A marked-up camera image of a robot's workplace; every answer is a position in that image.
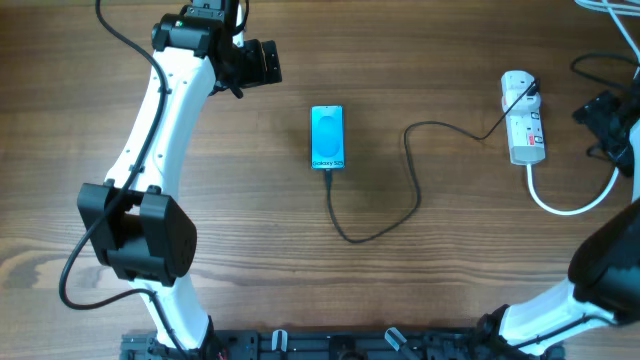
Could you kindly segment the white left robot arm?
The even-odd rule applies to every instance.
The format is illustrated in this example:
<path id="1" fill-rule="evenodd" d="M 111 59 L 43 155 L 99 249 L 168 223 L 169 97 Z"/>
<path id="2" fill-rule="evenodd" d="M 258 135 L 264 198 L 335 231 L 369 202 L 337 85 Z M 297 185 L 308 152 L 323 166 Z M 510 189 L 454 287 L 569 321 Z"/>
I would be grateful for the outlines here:
<path id="1" fill-rule="evenodd" d="M 247 2 L 193 1 L 152 30 L 151 70 L 132 131 L 100 184 L 77 206 L 97 260 L 144 298 L 168 358 L 205 358 L 213 325 L 189 270 L 197 230 L 178 203 L 181 171 L 206 101 L 281 81 L 276 45 L 243 36 Z"/>

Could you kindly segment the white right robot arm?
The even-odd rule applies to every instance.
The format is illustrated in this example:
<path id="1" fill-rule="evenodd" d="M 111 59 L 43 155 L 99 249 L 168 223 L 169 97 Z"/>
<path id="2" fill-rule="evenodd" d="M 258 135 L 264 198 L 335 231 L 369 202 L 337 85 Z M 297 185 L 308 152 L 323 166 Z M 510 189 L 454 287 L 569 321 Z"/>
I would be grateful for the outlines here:
<path id="1" fill-rule="evenodd" d="M 604 93 L 575 111 L 611 160 L 639 174 L 639 93 L 625 100 Z M 639 319 L 639 191 L 574 254 L 567 277 L 533 299 L 482 318 L 470 341 L 477 359 L 543 357 L 554 345 L 599 327 Z"/>

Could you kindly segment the blue screen smartphone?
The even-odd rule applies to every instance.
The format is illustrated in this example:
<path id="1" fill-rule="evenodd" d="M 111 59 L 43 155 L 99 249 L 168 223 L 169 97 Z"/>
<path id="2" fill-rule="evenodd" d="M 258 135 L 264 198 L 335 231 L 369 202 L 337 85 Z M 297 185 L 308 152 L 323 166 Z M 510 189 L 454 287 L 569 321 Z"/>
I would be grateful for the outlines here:
<path id="1" fill-rule="evenodd" d="M 313 106 L 310 112 L 311 168 L 345 167 L 344 108 L 342 105 Z"/>

